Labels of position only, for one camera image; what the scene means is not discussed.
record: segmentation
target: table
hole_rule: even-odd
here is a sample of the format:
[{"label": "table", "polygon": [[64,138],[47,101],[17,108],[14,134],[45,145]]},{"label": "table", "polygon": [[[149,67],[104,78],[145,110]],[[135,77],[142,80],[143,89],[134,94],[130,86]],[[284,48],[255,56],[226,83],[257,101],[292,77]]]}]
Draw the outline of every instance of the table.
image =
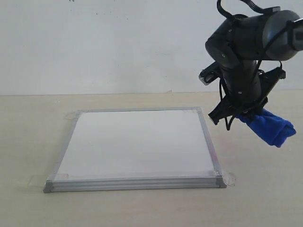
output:
[{"label": "table", "polygon": [[[0,96],[0,226],[4,227],[301,227],[303,91],[273,91],[268,110],[297,135],[270,147],[245,124],[231,131],[207,114],[218,93]],[[43,194],[71,119],[79,109],[200,106],[227,189]]]}]

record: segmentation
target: blue towel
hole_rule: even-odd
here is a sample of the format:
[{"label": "blue towel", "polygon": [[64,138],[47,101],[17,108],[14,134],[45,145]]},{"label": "blue towel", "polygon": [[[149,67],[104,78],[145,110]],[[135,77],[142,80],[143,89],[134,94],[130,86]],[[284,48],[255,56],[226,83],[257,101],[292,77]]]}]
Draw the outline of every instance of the blue towel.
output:
[{"label": "blue towel", "polygon": [[236,118],[246,123],[268,145],[277,148],[280,148],[288,137],[296,134],[294,126],[289,121],[275,116],[265,109],[262,114],[255,115],[252,120],[242,115],[238,115]]}]

